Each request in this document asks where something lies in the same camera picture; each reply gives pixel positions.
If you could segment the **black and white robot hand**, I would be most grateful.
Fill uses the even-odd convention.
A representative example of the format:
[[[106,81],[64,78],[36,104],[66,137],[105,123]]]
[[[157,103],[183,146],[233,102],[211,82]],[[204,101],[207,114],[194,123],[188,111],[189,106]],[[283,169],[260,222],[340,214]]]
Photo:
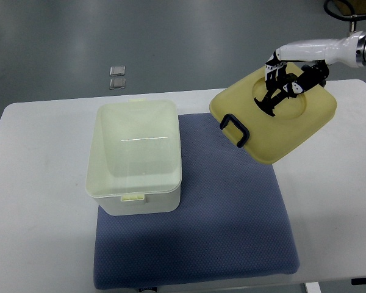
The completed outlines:
[[[323,82],[329,74],[328,66],[334,63],[358,68],[352,56],[352,45],[346,38],[321,39],[293,42],[275,49],[265,63],[267,93],[262,102],[272,109],[286,98],[296,98]],[[314,64],[300,76],[291,77],[286,73],[290,62]]]

